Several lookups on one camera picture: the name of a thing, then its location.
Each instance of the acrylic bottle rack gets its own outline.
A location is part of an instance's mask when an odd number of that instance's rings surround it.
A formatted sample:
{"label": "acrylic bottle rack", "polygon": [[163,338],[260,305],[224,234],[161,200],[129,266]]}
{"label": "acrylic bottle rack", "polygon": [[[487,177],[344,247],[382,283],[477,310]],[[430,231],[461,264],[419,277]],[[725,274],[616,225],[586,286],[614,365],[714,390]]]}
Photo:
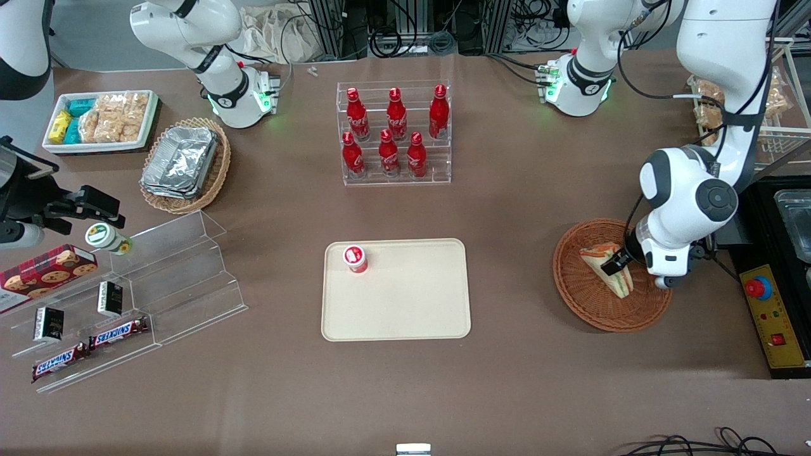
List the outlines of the acrylic bottle rack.
{"label": "acrylic bottle rack", "polygon": [[[448,87],[448,100],[450,113],[448,115],[448,138],[445,140],[435,140],[428,135],[428,109],[431,100],[434,99],[434,87],[437,84],[444,84]],[[341,134],[350,130],[349,119],[346,117],[346,89],[354,87],[358,90],[358,95],[363,105],[366,106],[369,117],[369,139],[358,142],[363,151],[363,162],[366,165],[366,177],[362,179],[352,179],[349,176],[346,164],[341,157],[343,144]],[[400,162],[400,175],[396,178],[389,178],[383,174],[383,167],[380,164],[378,147],[380,146],[380,131],[388,127],[386,109],[388,108],[388,91],[392,87],[398,87],[402,93],[402,101],[407,109],[408,135],[403,141],[397,142],[397,159]],[[453,97],[452,89],[447,80],[407,80],[407,81],[376,81],[357,83],[338,83],[337,97],[337,122],[338,135],[337,160],[341,163],[341,174],[344,185],[354,186],[375,186],[375,185],[436,185],[451,182],[451,140],[453,138]],[[412,179],[408,173],[408,158],[406,151],[410,144],[410,136],[414,131],[419,131],[423,135],[423,144],[427,152],[428,172],[425,177]]]}

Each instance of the red cookie box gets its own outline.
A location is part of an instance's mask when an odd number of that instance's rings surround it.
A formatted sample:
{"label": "red cookie box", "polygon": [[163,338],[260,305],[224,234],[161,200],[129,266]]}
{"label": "red cookie box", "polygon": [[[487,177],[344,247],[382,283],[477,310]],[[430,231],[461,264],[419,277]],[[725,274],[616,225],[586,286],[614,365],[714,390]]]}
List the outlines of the red cookie box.
{"label": "red cookie box", "polygon": [[0,273],[0,313],[59,288],[98,269],[96,257],[63,244]]}

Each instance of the brown table surface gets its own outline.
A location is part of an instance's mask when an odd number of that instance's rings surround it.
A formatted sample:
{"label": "brown table surface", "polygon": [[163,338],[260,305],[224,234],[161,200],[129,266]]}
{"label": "brown table surface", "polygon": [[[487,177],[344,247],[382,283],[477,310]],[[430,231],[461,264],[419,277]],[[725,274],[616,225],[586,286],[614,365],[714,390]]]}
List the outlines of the brown table surface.
{"label": "brown table surface", "polygon": [[[673,52],[630,52],[627,62],[645,90],[683,90]],[[648,154],[695,139],[687,101],[648,100],[619,82],[596,114],[568,118],[486,58],[317,67],[317,78],[296,69],[278,115],[227,130],[234,159],[207,212],[229,231],[219,242],[250,310],[51,395],[34,392],[28,361],[2,351],[4,454],[377,455],[426,441],[438,455],[608,455],[657,434],[716,441],[723,425],[807,453],[811,384],[767,380],[740,288],[717,266],[693,273],[662,320],[634,334],[589,327],[552,281],[552,252],[570,226],[624,219]],[[57,94],[156,91],[165,103],[158,131],[212,116],[190,71],[55,75]],[[438,77],[454,91],[453,183],[344,188],[336,83]],[[135,234],[172,218],[140,195],[143,161],[67,157],[57,179],[118,197],[124,232]],[[0,267],[82,245],[89,225],[4,252]],[[470,335],[321,337],[327,245],[442,237],[466,246]]]}

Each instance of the red bottle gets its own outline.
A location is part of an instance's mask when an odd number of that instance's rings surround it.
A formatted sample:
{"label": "red bottle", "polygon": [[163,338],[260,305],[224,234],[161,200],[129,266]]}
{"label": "red bottle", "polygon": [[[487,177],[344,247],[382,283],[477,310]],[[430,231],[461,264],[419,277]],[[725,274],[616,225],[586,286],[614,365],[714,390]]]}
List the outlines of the red bottle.
{"label": "red bottle", "polygon": [[344,163],[349,171],[350,178],[363,179],[366,177],[366,166],[363,164],[360,146],[354,142],[354,137],[349,131],[344,133],[342,139],[344,143]]}
{"label": "red bottle", "polygon": [[392,131],[384,128],[380,132],[380,164],[383,166],[383,174],[387,178],[396,178],[400,175],[400,163],[397,162],[397,144],[392,141]]}
{"label": "red bottle", "polygon": [[403,106],[399,88],[391,88],[388,91],[388,129],[392,131],[395,141],[402,141],[406,138],[406,107]]}
{"label": "red bottle", "polygon": [[431,102],[431,108],[428,110],[428,135],[435,140],[445,140],[448,138],[448,115],[450,114],[450,106],[445,96],[448,94],[448,88],[442,84],[434,87],[434,100]]}
{"label": "red bottle", "polygon": [[366,114],[366,106],[360,101],[358,90],[354,87],[346,89],[346,99],[349,104],[346,107],[346,117],[350,120],[352,134],[358,141],[369,139],[369,117]]}
{"label": "red bottle", "polygon": [[427,154],[423,146],[423,136],[419,131],[411,133],[411,145],[408,148],[408,171],[413,179],[424,178],[427,173]]}

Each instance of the small jar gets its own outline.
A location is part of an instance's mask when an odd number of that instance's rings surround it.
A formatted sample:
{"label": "small jar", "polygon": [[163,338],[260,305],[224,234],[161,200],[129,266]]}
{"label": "small jar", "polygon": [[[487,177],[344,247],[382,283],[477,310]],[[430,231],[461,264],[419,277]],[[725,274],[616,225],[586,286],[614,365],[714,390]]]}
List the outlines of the small jar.
{"label": "small jar", "polygon": [[366,252],[359,245],[352,244],[344,249],[344,263],[353,273],[362,273],[369,267],[366,261]]}
{"label": "small jar", "polygon": [[132,239],[116,231],[109,223],[99,222],[88,228],[84,240],[95,248],[113,255],[126,255],[132,250]]}

